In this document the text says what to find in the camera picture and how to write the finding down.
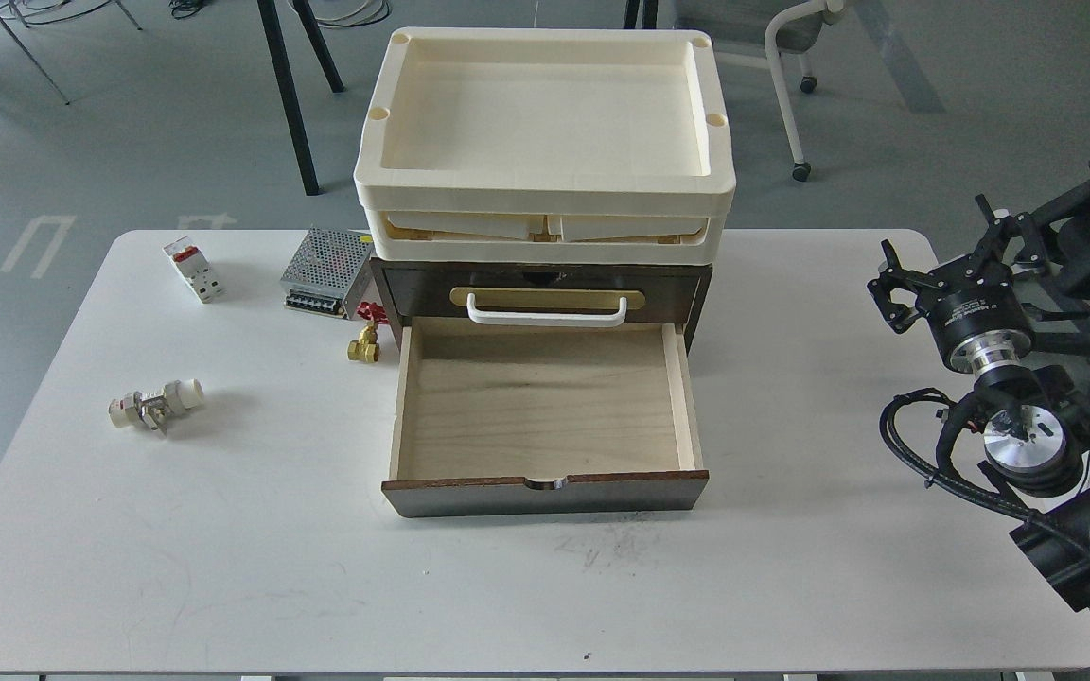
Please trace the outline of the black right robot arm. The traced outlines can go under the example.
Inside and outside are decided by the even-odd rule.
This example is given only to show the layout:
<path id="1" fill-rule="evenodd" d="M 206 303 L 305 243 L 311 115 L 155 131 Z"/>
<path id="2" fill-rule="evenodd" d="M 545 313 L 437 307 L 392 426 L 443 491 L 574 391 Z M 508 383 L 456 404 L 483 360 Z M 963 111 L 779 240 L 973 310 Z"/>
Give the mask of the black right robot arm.
<path id="1" fill-rule="evenodd" d="M 1090 178 L 1030 212 L 1000 215 L 974 250 L 928 272 L 889 241 L 867 290 L 905 333 L 925 320 L 971 391 L 891 398 L 879 431 L 936 486 L 1012 516 L 1012 540 L 1074 611 L 1090 607 Z"/>

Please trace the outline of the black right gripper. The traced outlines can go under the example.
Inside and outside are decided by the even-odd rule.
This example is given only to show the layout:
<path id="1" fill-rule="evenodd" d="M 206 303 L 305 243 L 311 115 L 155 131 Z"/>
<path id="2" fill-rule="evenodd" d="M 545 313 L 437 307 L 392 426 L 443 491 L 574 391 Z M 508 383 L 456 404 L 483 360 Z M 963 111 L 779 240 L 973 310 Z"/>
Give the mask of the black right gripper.
<path id="1" fill-rule="evenodd" d="M 944 366 L 955 372 L 972 372 L 969 350 L 974 338 L 1012 345 L 1013 354 L 1024 358 L 1036 337 L 1029 319 L 1012 289 L 1012 267 L 1005 253 L 1014 238 L 1022 242 L 1013 258 L 1022 270 L 1017 277 L 1047 276 L 1051 262 L 1047 224 L 1030 212 L 1005 212 L 1000 216 L 983 194 L 974 197 L 988 230 L 969 257 L 942 264 L 931 272 L 906 269 L 887 238 L 881 241 L 884 262 L 877 277 L 867 283 L 870 297 L 891 331 L 904 335 L 920 318 L 927 318 Z M 895 302 L 895 290 L 907 290 L 913 305 Z"/>

